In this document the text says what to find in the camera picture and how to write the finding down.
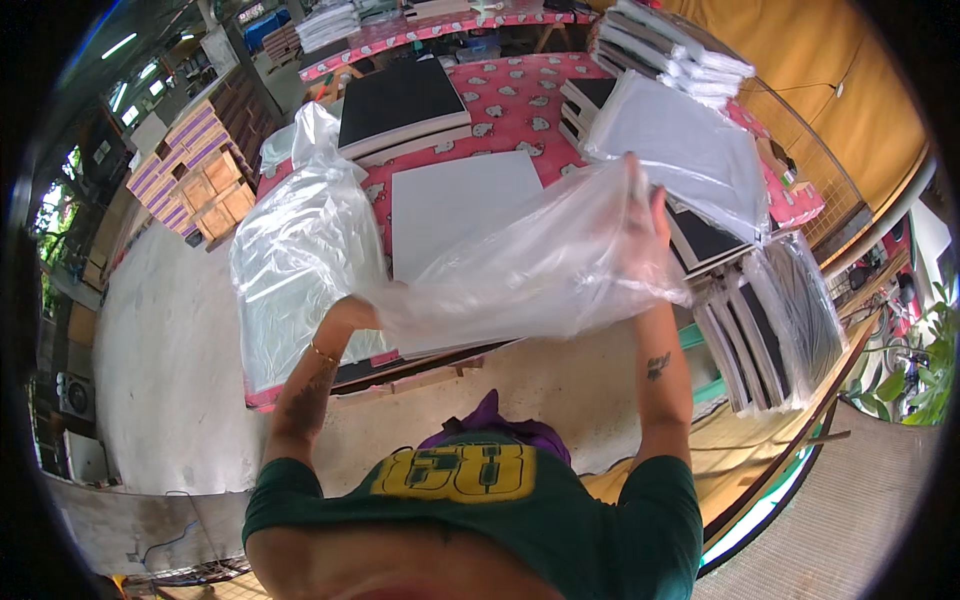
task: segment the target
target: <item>green plant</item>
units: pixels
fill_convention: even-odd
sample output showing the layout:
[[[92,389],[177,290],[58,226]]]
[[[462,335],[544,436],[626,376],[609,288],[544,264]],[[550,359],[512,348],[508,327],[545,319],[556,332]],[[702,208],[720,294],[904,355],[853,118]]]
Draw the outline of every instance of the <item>green plant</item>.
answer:
[[[924,323],[927,317],[933,317],[929,320],[930,325],[927,326],[927,332],[933,336],[933,341],[924,348],[913,350],[925,354],[927,364],[919,366],[918,373],[920,380],[926,385],[926,390],[912,398],[907,398],[904,394],[906,374],[903,369],[896,370],[881,382],[880,378],[883,375],[881,362],[876,366],[870,385],[864,388],[861,380],[857,379],[844,393],[854,405],[859,404],[875,412],[883,420],[893,420],[887,407],[888,403],[893,403],[894,416],[900,420],[899,416],[907,412],[904,403],[909,404],[916,407],[916,410],[902,419],[902,422],[907,425],[935,425],[944,420],[947,415],[950,390],[953,386],[958,316],[952,290],[944,289],[940,283],[934,283],[934,286],[940,300],[922,314],[918,324],[914,325],[908,333],[908,337],[922,339],[922,336],[918,335],[919,324]],[[902,349],[902,347],[884,346],[869,348],[864,352],[878,352],[891,348]]]

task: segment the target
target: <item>person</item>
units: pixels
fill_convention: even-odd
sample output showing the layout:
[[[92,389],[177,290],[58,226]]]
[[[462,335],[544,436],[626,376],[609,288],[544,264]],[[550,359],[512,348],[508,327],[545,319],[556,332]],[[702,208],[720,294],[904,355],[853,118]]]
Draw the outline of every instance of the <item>person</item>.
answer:
[[[651,213],[667,246],[664,203],[659,188]],[[642,438],[615,506],[589,495],[552,429],[492,416],[495,394],[383,459],[353,492],[324,498],[311,455],[327,395],[351,333],[379,328],[363,300],[336,302],[277,400],[247,510],[243,541],[264,589],[279,599],[689,598],[703,548],[689,371],[669,303],[634,325]]]

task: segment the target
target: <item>tattoo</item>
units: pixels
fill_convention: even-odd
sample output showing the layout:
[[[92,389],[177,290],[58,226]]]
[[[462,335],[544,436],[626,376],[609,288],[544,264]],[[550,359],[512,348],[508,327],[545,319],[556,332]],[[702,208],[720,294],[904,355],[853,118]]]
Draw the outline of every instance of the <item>tattoo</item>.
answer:
[[[657,381],[663,375],[663,370],[670,364],[670,352],[663,356],[655,356],[647,361],[647,379]]]
[[[320,431],[324,425],[326,399],[333,387],[337,367],[324,361],[317,374],[291,396],[283,410],[283,417],[289,421],[290,433],[310,436]]]

